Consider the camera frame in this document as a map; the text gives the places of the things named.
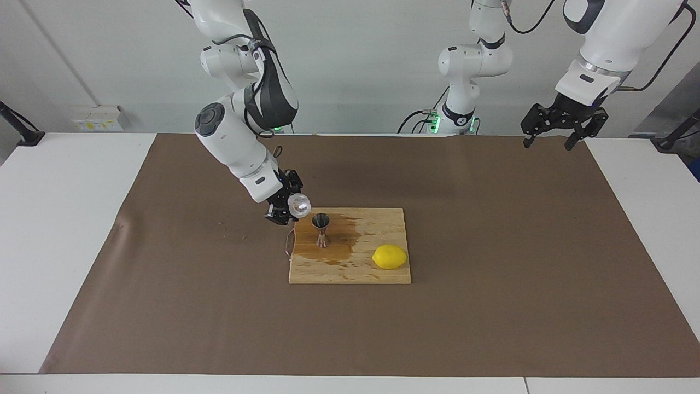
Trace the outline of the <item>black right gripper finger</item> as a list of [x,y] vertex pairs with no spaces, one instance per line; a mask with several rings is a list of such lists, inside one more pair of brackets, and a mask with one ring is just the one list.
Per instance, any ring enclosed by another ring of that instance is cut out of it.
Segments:
[[287,169],[282,172],[282,184],[285,195],[300,194],[304,184],[296,170]]
[[287,202],[280,201],[269,201],[268,210],[265,212],[265,219],[280,226],[287,226],[289,222],[296,221],[296,217],[290,213]]

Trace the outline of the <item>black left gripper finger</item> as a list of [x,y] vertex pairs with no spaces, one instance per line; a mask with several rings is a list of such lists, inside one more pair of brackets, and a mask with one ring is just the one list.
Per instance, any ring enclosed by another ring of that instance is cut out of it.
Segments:
[[525,134],[523,146],[526,149],[529,149],[532,146],[538,135],[552,130],[550,115],[552,115],[552,110],[549,107],[534,104],[530,110],[528,110],[525,117],[523,117],[521,121],[521,128],[523,134]]
[[564,143],[565,149],[572,150],[578,142],[585,138],[597,137],[608,117],[609,115],[604,109],[593,112],[587,119],[575,117],[570,122],[570,125],[573,127],[573,132]]

